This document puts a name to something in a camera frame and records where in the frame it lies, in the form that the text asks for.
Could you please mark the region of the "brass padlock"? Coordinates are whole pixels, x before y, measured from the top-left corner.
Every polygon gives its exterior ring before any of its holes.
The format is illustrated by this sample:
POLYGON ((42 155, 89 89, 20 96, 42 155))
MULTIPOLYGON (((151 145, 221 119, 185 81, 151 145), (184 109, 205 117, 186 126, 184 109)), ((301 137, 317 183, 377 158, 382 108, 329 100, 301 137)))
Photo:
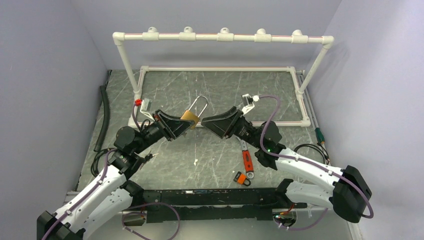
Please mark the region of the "brass padlock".
POLYGON ((183 115, 181 116, 181 120, 187 120, 187 121, 193 121, 194 123, 191 125, 190 129, 194 130, 197 127, 197 124, 199 123, 200 119, 201 119, 201 115, 204 113, 204 111, 206 110, 206 108, 208 107, 209 101, 208 98, 204 95, 200 95, 197 96, 195 98, 195 100, 191 103, 191 105, 189 106, 189 108, 187 108, 185 110, 185 112, 183 113, 183 115), (199 114, 197 113, 193 113, 192 112, 192 108, 196 105, 197 101, 199 99, 204 99, 205 100, 205 104, 203 109, 200 111, 199 114))

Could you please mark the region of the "black key bunch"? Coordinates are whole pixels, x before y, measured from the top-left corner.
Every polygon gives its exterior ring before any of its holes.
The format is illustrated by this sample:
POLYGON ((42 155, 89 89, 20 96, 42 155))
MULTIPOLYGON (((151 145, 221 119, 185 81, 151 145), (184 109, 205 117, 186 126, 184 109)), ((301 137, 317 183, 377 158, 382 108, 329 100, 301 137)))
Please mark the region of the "black key bunch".
POLYGON ((154 157, 156 157, 158 155, 158 153, 149 153, 148 155, 146 155, 144 158, 143 158, 143 161, 142 161, 142 163, 141 163, 141 165, 140 165, 140 167, 139 167, 139 169, 141 170, 145 165, 146 165, 146 163, 148 162, 148 161, 150 161, 152 158, 154 158, 154 157))

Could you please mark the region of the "small orange black padlock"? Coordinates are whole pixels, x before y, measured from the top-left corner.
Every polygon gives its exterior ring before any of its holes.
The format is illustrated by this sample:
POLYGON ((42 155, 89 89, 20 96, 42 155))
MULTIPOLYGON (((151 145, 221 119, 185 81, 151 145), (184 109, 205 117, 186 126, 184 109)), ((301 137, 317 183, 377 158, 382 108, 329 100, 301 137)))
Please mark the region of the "small orange black padlock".
POLYGON ((251 185, 251 180, 248 179, 247 176, 244 175, 240 171, 238 171, 236 173, 236 175, 233 178, 233 181, 236 182, 236 183, 238 183, 238 184, 240 184, 240 185, 246 186, 246 187, 249 187, 251 185))

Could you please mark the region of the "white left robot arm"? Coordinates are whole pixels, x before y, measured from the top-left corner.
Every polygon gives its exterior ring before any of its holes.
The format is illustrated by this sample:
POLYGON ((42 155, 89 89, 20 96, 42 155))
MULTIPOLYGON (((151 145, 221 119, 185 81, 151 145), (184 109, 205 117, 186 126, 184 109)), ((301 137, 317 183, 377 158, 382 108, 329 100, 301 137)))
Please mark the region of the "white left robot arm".
POLYGON ((103 170, 70 202, 37 218, 36 238, 82 240, 117 212, 139 209, 144 203, 144 189, 130 178, 153 157, 151 153, 144 157, 139 154, 162 138, 177 139, 195 124, 192 119, 157 110, 146 127, 121 127, 114 148, 106 153, 103 170))

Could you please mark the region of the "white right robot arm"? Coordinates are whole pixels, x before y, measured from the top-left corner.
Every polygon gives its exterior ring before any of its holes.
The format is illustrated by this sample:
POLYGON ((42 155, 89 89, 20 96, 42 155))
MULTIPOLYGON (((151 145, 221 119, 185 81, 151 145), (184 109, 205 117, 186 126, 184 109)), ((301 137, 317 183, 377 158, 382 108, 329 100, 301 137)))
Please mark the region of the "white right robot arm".
POLYGON ((276 203, 287 208, 292 203, 308 203, 333 210, 342 219, 358 223, 361 218, 371 219, 372 192, 359 170, 351 165, 345 168, 319 163, 304 157, 280 143, 279 128, 272 120, 254 126, 236 107, 215 116, 205 117, 201 125, 221 139, 233 136, 257 148, 254 154, 265 168, 290 172, 308 181, 307 184, 284 179, 276 189, 276 203))

